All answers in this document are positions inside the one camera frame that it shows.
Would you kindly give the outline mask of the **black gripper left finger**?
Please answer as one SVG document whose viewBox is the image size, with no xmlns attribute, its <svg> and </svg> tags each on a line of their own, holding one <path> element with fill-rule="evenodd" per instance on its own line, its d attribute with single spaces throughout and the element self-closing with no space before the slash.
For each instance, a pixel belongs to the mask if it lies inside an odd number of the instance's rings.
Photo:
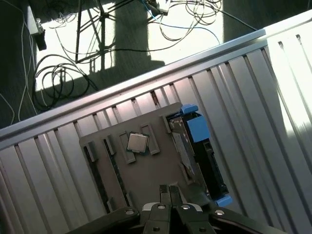
<svg viewBox="0 0 312 234">
<path fill-rule="evenodd" d="M 169 186 L 160 185 L 159 195 L 159 202 L 145 204 L 141 212 L 134 207 L 119 208 L 68 233 L 168 234 L 171 215 Z"/>
</svg>

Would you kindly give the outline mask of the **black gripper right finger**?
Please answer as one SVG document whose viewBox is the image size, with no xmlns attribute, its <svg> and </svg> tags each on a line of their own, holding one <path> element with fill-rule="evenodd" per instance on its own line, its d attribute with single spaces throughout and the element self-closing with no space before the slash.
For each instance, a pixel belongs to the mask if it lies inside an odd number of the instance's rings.
<svg viewBox="0 0 312 234">
<path fill-rule="evenodd" d="M 209 203 L 207 210 L 198 211 L 195 205 L 182 202 L 179 188 L 170 186 L 170 197 L 184 234 L 284 234 L 232 210 Z"/>
</svg>

